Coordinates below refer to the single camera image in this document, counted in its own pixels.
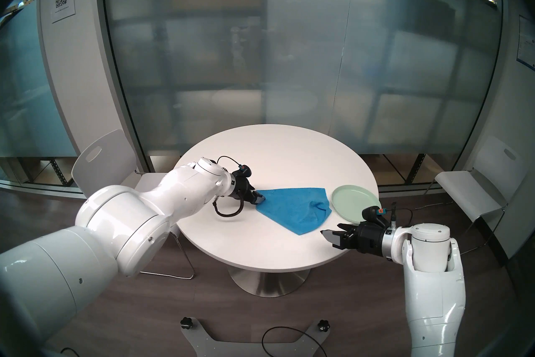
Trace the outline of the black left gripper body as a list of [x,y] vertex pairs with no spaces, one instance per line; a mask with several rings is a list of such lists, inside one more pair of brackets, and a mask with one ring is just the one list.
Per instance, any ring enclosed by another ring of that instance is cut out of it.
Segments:
[[243,199],[245,202],[256,202],[256,190],[250,184],[248,178],[239,174],[232,174],[232,176],[235,186],[229,197],[236,200]]

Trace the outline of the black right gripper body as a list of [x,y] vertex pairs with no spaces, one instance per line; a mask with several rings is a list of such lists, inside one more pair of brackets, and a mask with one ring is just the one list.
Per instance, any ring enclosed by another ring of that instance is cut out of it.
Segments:
[[383,255],[382,240],[385,232],[384,227],[362,221],[356,231],[344,231],[344,249],[354,249],[362,254]]

